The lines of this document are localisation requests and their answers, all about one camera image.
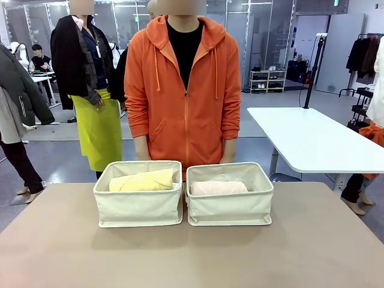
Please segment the black luggage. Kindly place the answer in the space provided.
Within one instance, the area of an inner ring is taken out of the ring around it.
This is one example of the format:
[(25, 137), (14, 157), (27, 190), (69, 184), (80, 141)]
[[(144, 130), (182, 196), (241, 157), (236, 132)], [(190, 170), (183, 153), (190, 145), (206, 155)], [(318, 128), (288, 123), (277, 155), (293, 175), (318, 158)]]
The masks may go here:
[(297, 83), (304, 83), (307, 76), (308, 65), (309, 60), (289, 60), (286, 79)]

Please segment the person's right forearm orange sleeve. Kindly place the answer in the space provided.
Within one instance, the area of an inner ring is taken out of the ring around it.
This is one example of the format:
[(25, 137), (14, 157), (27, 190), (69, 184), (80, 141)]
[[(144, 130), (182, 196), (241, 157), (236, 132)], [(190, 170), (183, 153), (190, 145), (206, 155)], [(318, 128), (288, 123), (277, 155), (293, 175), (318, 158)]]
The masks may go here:
[(148, 146), (149, 103), (144, 97), (128, 96), (125, 102), (128, 112), (128, 124), (135, 145), (139, 149)]

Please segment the black jacket on mannequin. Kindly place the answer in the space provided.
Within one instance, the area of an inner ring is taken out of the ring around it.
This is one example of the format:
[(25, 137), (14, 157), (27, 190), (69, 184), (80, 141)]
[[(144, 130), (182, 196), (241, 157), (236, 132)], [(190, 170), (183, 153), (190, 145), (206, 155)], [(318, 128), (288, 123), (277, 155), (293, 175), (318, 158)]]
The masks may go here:
[(118, 61), (117, 67), (114, 69), (109, 83), (110, 98), (120, 103), (126, 101), (124, 92), (125, 66), (127, 60), (128, 49), (126, 48)]

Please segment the person in orange hoodie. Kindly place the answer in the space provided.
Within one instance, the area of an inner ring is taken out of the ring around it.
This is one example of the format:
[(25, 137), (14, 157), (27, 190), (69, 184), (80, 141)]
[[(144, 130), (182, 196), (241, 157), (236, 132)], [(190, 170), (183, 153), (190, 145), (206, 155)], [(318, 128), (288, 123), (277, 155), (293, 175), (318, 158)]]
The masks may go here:
[(148, 100), (151, 160), (220, 164), (223, 105), (241, 98), (238, 44), (207, 17), (157, 17), (129, 43), (124, 92)]

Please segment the white table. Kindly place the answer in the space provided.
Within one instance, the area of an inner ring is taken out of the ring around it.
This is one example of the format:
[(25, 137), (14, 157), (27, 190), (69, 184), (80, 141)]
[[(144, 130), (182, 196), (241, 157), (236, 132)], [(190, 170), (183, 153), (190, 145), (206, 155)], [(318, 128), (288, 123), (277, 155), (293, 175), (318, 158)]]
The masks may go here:
[(384, 148), (313, 108), (249, 107), (278, 157), (299, 173), (384, 174)]

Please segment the dark green padded coat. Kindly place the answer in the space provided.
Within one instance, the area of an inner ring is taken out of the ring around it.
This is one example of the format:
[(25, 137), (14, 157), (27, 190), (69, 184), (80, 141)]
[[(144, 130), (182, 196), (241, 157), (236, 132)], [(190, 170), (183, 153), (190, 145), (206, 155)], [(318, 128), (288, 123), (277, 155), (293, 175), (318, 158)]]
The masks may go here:
[(55, 122), (37, 84), (2, 43), (0, 43), (0, 86), (8, 92), (25, 126), (35, 126), (36, 119), (42, 125)]

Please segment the legs in dark trousers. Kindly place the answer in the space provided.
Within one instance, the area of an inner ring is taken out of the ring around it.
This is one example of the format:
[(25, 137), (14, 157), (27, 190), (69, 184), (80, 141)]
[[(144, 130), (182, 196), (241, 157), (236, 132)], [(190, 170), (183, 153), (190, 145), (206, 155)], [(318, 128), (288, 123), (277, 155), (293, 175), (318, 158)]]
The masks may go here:
[(44, 187), (43, 180), (34, 169), (24, 144), (22, 142), (6, 144), (0, 140), (0, 146), (8, 161), (24, 181), (23, 190), (20, 190), (17, 194), (23, 197), (22, 204), (32, 203), (37, 198), (38, 193), (44, 190)]

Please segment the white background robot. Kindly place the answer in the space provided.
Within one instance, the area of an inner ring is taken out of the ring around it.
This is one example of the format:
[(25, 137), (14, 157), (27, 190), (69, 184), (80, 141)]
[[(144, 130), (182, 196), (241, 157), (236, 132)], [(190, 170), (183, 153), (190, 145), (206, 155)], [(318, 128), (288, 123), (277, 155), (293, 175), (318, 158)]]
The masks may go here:
[(11, 53), (16, 57), (16, 59), (20, 62), (20, 64), (23, 66), (23, 68), (26, 71), (29, 71), (29, 56), (28, 56), (28, 51), (26, 49), (25, 44), (19, 43), (19, 42), (11, 42), (9, 50)]

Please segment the mannequin in dark jacket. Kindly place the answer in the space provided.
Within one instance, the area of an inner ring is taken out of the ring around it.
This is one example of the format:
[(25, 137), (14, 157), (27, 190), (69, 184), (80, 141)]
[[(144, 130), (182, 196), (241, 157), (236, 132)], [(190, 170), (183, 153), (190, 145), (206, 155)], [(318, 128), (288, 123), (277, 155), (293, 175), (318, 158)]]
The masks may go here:
[(82, 97), (91, 105), (101, 102), (98, 91), (110, 91), (115, 68), (109, 42), (88, 15), (86, 21), (76, 15), (58, 20), (50, 38), (52, 67), (59, 90)]

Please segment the seated person in black jacket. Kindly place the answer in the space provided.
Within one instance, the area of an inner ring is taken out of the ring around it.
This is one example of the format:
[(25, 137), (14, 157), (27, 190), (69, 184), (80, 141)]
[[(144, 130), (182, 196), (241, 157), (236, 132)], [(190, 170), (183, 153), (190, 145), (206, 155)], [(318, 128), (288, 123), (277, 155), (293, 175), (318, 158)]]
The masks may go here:
[[(43, 48), (39, 44), (33, 44), (32, 45), (32, 51), (34, 53), (34, 56), (32, 57), (32, 63), (35, 67), (35, 70), (38, 70), (42, 73), (50, 72), (51, 66), (51, 59), (43, 54)], [(49, 88), (49, 84), (47, 81), (43, 81), (42, 85), (44, 86), (46, 90), (46, 94), (48, 97), (49, 104), (52, 103), (52, 93)]]

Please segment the pink towel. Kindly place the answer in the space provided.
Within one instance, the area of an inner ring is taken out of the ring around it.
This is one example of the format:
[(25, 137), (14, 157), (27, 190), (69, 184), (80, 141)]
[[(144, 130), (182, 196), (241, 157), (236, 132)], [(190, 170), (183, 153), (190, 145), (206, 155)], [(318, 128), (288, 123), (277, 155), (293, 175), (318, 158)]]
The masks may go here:
[(190, 186), (190, 194), (194, 196), (241, 194), (247, 191), (245, 184), (239, 181), (196, 181)]

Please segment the person's right hand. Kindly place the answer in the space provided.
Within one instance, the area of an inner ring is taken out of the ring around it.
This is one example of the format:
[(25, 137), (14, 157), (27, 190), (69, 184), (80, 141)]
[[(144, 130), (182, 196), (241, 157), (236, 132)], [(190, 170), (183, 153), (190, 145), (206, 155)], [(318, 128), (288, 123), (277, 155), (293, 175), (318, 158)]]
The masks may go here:
[(135, 150), (138, 161), (149, 161), (151, 157), (148, 151), (147, 143), (135, 143)]

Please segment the orange cloth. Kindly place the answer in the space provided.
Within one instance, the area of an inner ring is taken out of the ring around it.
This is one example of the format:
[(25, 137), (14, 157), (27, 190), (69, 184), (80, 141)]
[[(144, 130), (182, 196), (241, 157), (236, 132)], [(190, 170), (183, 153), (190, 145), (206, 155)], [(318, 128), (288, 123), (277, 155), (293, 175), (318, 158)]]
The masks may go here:
[(384, 148), (384, 128), (370, 121), (369, 126), (361, 128), (359, 134)]

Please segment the person's left hand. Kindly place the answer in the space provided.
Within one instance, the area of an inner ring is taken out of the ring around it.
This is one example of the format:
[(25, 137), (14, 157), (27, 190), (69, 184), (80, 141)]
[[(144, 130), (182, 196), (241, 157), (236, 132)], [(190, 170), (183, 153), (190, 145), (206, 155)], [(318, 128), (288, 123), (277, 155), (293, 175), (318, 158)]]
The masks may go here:
[(223, 156), (220, 160), (220, 164), (234, 163), (235, 162), (235, 155), (236, 155), (236, 147), (226, 145), (224, 147), (224, 152), (223, 152)]

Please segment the yellow towel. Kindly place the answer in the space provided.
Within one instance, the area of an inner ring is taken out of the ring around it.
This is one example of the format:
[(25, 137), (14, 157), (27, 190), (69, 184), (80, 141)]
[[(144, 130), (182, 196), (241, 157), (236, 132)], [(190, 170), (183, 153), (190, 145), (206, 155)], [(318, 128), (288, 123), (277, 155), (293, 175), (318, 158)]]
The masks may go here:
[(173, 170), (161, 169), (135, 175), (112, 178), (109, 183), (111, 192), (127, 191), (164, 191), (173, 187)]

